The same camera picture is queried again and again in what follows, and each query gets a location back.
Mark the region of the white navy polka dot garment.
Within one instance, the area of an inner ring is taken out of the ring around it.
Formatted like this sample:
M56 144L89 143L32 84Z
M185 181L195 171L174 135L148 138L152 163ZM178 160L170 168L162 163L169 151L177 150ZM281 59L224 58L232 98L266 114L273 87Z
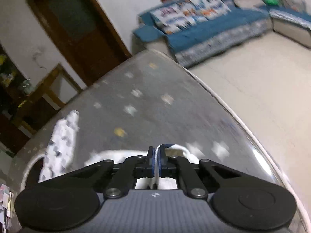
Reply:
M43 182L67 173L71 164L76 146L76 134L79 112L71 111L65 118L56 122L43 159L43 168L39 175L39 182ZM146 151L138 150L105 150L100 153L91 153L90 158L84 163L85 167L94 163L111 159L115 163L122 163L132 156L146 156ZM176 182L170 178L143 177L137 180L136 189L176 189Z

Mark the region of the dark wooden shelf cabinet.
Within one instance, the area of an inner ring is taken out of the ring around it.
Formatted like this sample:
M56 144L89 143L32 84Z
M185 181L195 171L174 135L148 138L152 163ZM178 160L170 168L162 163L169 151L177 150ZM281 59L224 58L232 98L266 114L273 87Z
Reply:
M19 104L26 98L20 89L25 77L1 48L1 143L17 154L29 137L13 124Z

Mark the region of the brown wooden side table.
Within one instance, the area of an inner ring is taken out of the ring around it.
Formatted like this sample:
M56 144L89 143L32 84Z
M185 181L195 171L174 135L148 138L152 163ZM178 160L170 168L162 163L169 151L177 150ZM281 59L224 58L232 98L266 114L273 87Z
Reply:
M75 89L78 95L82 93L83 89L69 75L61 63L58 63L53 70L51 70L51 72L39 82L36 89L31 92L28 97L17 107L16 114L10 119L17 128L23 126L32 135L37 133L37 131L26 121L24 121L23 118L31 111L35 103L44 95L47 95L60 109L66 106L66 103L62 102L56 93L51 89L52 84L59 76L64 77L65 80Z

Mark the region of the blue sectional sofa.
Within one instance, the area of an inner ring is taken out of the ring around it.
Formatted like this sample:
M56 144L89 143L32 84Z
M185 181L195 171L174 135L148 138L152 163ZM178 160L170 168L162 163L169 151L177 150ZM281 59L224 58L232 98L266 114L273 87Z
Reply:
M139 15L135 38L145 47L165 53L188 68L221 54L243 42L276 32L310 47L310 14L279 6L237 7L233 0L223 0L230 8L226 15L205 21L175 34L165 34L151 17L151 12L183 0L172 0Z

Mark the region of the butterfly print pillow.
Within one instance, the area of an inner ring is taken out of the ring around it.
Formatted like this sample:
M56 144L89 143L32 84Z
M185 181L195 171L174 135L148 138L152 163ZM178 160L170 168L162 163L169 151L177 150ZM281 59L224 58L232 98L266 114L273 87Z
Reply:
M229 12L223 0L183 0L152 11L151 17L162 32L170 35Z

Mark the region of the round black induction cooktop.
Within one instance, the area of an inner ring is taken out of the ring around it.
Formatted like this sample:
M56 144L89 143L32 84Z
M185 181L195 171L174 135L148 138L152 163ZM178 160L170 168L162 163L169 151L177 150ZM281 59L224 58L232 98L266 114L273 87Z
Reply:
M41 170L44 165L45 153L39 153L31 158L26 164L26 168L23 172L20 191L23 191L27 187L31 187L38 183Z

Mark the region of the grey star patterned tablecloth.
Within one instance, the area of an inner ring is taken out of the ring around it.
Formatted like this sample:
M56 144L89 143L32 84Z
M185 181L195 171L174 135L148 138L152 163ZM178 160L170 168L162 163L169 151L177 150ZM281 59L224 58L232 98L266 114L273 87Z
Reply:
M56 122L79 112L74 157L61 176L20 191L31 158ZM178 144L199 160L208 191L131 189L106 199L115 162L91 153ZM157 51L144 51L80 94L18 153L10 232L309 232L310 221L262 144L203 81Z

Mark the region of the brown wooden door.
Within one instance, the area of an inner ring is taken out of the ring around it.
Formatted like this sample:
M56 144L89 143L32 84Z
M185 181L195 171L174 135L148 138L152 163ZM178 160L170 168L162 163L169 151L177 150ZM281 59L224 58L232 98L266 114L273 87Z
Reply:
M27 0L27 3L87 86L131 57L97 0Z

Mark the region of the white tissue pack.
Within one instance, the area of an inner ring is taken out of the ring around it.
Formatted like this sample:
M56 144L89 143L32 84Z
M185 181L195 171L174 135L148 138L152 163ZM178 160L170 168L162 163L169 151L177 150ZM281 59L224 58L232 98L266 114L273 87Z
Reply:
M10 188L5 184L1 184L0 188L0 220L1 220L1 233L6 233L11 227L11 210L13 203L13 193Z

